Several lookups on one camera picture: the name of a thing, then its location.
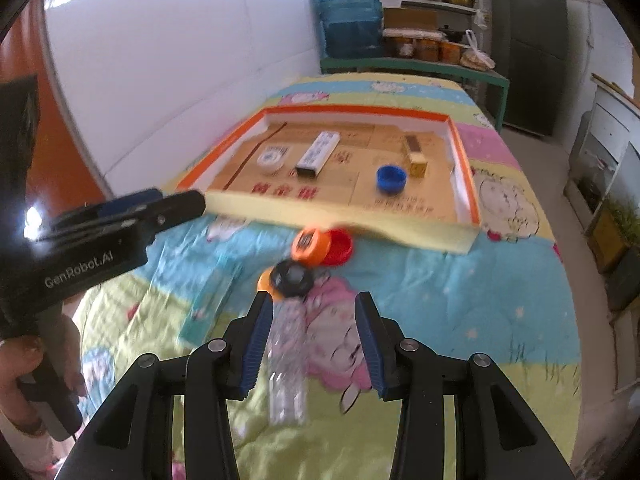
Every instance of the brass bowl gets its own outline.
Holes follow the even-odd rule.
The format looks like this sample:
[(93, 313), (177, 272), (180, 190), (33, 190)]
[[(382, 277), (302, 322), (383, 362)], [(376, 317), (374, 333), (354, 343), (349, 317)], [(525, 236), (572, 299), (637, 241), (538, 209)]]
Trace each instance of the brass bowl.
[(476, 4), (475, 0), (444, 0), (444, 2), (447, 4), (460, 5), (463, 7), (471, 8), (473, 8), (473, 6)]

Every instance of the refrigerator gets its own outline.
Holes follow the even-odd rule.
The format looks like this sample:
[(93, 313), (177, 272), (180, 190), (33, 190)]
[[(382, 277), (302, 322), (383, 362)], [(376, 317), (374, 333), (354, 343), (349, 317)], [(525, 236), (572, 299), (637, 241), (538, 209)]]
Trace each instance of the refrigerator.
[[(504, 123), (550, 136), (566, 75), (566, 0), (492, 0), (492, 22), (495, 71), (510, 80)], [(489, 110), (498, 98), (489, 87)]]

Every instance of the screw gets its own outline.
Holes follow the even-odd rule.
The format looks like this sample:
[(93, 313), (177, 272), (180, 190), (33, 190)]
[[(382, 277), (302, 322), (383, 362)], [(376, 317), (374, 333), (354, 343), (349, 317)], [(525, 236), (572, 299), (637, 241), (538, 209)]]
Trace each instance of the screw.
[(211, 352), (222, 352), (226, 348), (226, 343), (224, 339), (212, 339), (209, 341), (207, 348)]
[(418, 349), (418, 346), (420, 346), (420, 343), (418, 343), (415, 339), (402, 339), (402, 341), (400, 342), (400, 348), (407, 352), (415, 352)]
[(491, 358), (487, 354), (474, 355), (474, 362), (482, 368), (487, 368), (491, 364)]
[(156, 362), (157, 357), (153, 354), (143, 354), (138, 358), (138, 365), (140, 368), (149, 368)]

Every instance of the bedsheet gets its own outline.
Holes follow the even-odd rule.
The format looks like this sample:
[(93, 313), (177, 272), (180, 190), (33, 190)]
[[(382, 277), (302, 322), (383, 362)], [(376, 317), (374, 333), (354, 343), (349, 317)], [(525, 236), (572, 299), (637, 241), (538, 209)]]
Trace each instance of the bedsheet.
[[(580, 412), (580, 352), (572, 295), (548, 221), (524, 174), (482, 112), (455, 83), (382, 73), (304, 78), (266, 105), (376, 104), (449, 114), (474, 170), (483, 231), (465, 255), (357, 237), (353, 258), (321, 273), (305, 298), (308, 423), (268, 425), (263, 366), (256, 388), (229, 401), (242, 478), (388, 478), (400, 405), (382, 402), (354, 324), (353, 298), (371, 291), (382, 316), (440, 354), (491, 355), (570, 460)], [(213, 333), (242, 316), (260, 273), (289, 253), (295, 230), (206, 215), (158, 236), (148, 264), (89, 290), (76, 313), (88, 420), (143, 352), (188, 351), (176, 335), (220, 254), (243, 264)], [(183, 475), (181, 399), (174, 413), (174, 478)], [(452, 403), (446, 402), (446, 478), (454, 477)]]

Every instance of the tile floor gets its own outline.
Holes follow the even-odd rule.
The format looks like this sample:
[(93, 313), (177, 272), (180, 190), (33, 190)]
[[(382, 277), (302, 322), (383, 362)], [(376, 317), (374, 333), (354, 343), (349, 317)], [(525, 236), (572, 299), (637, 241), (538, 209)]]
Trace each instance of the tile floor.
[(502, 138), (516, 157), (551, 224), (574, 295), (582, 350), (582, 413), (572, 466), (601, 437), (618, 430), (625, 399), (614, 398), (616, 381), (613, 332), (607, 319), (604, 281), (580, 222), (562, 194), (568, 174), (568, 155), (553, 139), (537, 139), (504, 128)]

